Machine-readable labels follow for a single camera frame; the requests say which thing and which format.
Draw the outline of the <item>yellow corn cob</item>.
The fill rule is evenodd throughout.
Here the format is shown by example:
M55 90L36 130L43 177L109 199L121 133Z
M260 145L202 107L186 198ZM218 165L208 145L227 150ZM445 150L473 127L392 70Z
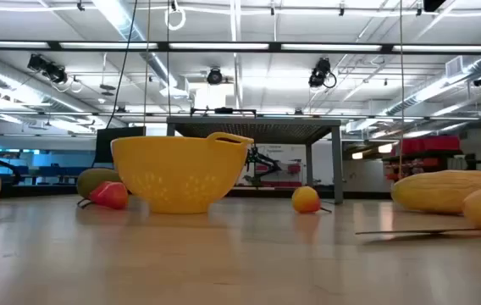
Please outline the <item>yellow corn cob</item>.
M460 214L463 200L481 190L481 171L442 170L398 180L391 197L403 208L437 214Z

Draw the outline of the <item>yellow plastic colander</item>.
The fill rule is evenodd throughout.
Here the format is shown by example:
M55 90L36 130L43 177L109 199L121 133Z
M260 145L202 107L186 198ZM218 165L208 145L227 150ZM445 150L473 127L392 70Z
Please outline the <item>yellow plastic colander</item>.
M205 138L132 136L111 143L126 188L155 214L204 214L234 187L254 140L224 132Z

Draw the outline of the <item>green mango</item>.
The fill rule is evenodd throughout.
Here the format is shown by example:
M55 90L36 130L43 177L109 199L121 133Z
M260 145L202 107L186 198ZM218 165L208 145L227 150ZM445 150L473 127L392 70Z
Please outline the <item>green mango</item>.
M83 171L77 179L76 190L83 198L88 198L90 193L103 182L120 182L119 174L113 169L91 168Z

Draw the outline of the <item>black overhead light bar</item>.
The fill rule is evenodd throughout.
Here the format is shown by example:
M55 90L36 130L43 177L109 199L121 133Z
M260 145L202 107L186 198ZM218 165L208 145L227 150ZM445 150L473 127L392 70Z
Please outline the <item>black overhead light bar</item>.
M481 55L481 45L372 44L308 42L63 42L0 41L0 50L50 52L161 52L161 53L347 53L407 55Z

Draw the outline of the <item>red storage bin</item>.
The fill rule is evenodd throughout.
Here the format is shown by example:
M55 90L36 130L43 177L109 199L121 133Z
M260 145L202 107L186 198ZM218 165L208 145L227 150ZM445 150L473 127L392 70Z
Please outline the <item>red storage bin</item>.
M405 138L402 141L401 152L404 155L422 153L424 150L425 150L425 148L424 148L424 138L423 137Z
M423 139L423 148L426 152L460 151L461 143L458 136L428 136Z

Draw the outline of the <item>black storage shelf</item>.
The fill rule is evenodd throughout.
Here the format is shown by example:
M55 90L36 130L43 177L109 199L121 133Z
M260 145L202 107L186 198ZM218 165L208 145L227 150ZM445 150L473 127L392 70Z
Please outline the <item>black storage shelf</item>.
M383 158L384 177L397 182L411 175L443 170L478 170L481 159L475 153L463 154L461 150L433 150L404 156Z

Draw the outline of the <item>grey perforated metal stand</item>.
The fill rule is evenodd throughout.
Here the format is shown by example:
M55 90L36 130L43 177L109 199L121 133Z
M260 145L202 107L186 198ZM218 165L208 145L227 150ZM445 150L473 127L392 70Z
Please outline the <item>grey perforated metal stand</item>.
M214 132L225 132L248 137L256 144L303 145L307 157L307 183L313 185L312 145L331 135L333 195L338 204L344 201L342 172L342 146L340 121L322 118L286 117L182 117L166 119L167 134L188 137L206 137Z

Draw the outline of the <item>black background monitor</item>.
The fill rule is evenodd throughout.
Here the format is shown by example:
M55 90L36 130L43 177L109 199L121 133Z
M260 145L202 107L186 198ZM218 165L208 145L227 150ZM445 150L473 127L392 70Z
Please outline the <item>black background monitor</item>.
M146 128L143 126L99 130L96 138L94 162L99 164L111 164L113 162L111 151L113 140L123 137L144 136L145 134Z

